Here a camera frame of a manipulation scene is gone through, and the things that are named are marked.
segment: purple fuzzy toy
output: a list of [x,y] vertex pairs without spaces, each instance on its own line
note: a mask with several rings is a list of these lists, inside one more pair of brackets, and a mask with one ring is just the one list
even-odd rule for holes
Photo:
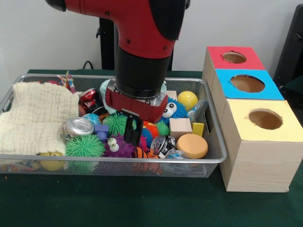
[[105,143],[105,153],[103,157],[133,157],[134,146],[124,142],[124,137],[118,134],[111,136]]

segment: metal wire basket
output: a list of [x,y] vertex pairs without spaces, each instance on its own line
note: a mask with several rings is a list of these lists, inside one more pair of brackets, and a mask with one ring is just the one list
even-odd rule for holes
[[[101,83],[111,77],[74,75],[74,84],[78,91],[98,88]],[[17,82],[46,82],[56,78],[56,75],[27,74],[19,77]],[[208,100],[208,108],[200,112],[197,122],[204,123],[203,138],[208,143],[208,153],[202,159],[143,159],[143,158],[112,158],[112,157],[56,157],[56,156],[26,156],[0,154],[0,173],[52,174],[52,175],[118,175],[118,176],[163,176],[163,177],[209,177],[218,163],[226,157],[226,147],[220,125],[217,120],[213,100],[207,83],[201,79],[166,78],[167,89],[177,91],[192,91],[199,99]],[[9,111],[14,94],[12,88],[0,103],[0,114]],[[7,163],[21,163],[31,166],[44,163],[59,170],[50,171],[42,165],[33,171],[10,168]]]

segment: yellow ball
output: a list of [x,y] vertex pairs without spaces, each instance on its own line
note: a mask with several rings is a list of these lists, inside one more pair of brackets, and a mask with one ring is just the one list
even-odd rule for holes
[[190,111],[197,104],[198,98],[191,91],[183,91],[178,95],[178,102],[185,106],[186,111]]
[[[48,153],[40,153],[39,155],[42,156],[62,156],[59,152],[48,152]],[[48,170],[48,171],[57,171],[59,169],[63,168],[64,161],[58,161],[58,160],[40,160],[40,165]]]

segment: white wall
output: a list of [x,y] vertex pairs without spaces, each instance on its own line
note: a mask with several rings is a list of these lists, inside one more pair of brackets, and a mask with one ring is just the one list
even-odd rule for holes
[[[192,0],[174,70],[202,70],[208,45],[253,46],[273,75],[294,9],[301,0]],[[0,1],[0,98],[28,69],[101,67],[98,19],[59,12],[44,0]]]
[[62,13],[44,0],[0,1],[0,79],[29,69],[79,69],[86,60],[101,68],[97,18]]
[[252,46],[274,76],[302,0],[192,0],[175,47],[174,70],[202,70],[207,46]]

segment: googly eyes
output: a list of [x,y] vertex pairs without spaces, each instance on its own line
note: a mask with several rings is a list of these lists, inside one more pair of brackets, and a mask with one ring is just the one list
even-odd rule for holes
[[166,109],[164,110],[163,117],[170,118],[177,111],[177,106],[174,103],[167,103]]
[[112,145],[109,146],[109,149],[111,152],[117,152],[119,150],[119,145],[116,143],[113,143]]
[[115,138],[109,138],[107,141],[107,144],[109,146],[111,146],[112,144],[116,144],[116,143],[117,143],[117,140]]

